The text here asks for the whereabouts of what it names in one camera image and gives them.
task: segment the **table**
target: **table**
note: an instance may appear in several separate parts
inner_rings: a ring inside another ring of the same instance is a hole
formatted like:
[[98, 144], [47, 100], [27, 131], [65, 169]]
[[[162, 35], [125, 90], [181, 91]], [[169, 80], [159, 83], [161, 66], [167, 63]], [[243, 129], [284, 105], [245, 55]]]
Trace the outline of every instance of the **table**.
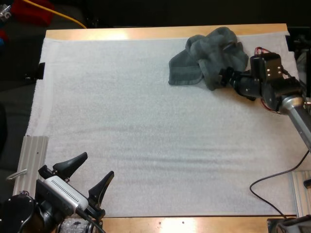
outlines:
[[[128, 40], [207, 35], [218, 26], [48, 30], [60, 40]], [[225, 25], [237, 35], [287, 31], [286, 24]], [[107, 233], [266, 233], [268, 216], [104, 218]]]

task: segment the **crumpled towel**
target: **crumpled towel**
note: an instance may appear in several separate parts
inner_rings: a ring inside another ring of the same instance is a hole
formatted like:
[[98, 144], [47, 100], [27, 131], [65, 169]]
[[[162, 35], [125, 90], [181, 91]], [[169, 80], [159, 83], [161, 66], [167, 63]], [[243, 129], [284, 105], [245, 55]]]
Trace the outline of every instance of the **crumpled towel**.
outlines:
[[186, 43], [186, 49], [170, 62], [170, 85], [197, 84], [203, 78], [209, 90], [222, 87], [219, 71], [232, 67], [245, 71], [248, 56], [237, 36], [227, 27], [220, 27], [207, 36], [195, 35]]

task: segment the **red wire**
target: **red wire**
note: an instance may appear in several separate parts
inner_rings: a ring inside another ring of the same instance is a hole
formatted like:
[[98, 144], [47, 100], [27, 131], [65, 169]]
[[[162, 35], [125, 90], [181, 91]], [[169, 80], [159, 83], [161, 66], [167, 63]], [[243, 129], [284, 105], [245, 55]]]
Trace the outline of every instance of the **red wire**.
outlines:
[[264, 53], [264, 52], [270, 52], [269, 50], [267, 50], [267, 49], [265, 49], [265, 48], [263, 48], [263, 47], [256, 47], [255, 48], [255, 52], [254, 52], [254, 54], [256, 55], [256, 54], [262, 54], [262, 53]]
[[280, 114], [280, 113], [278, 113], [278, 112], [276, 112], [276, 111], [273, 111], [271, 108], [269, 108], [269, 107], [266, 105], [266, 103], [263, 101], [263, 99], [260, 99], [260, 103], [261, 103], [261, 105], [263, 106], [263, 108], [265, 108], [265, 109], [268, 110], [269, 112]]

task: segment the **table surface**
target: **table surface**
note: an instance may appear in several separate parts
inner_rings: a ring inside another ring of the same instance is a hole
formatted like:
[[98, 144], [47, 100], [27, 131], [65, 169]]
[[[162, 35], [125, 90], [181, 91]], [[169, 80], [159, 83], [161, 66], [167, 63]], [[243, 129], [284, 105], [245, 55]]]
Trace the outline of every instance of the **table surface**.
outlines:
[[[46, 38], [59, 40], [128, 40], [182, 38], [207, 35], [223, 25], [48, 30]], [[237, 35], [287, 31], [286, 24], [225, 25]], [[267, 233], [268, 216], [104, 218], [107, 233]]]

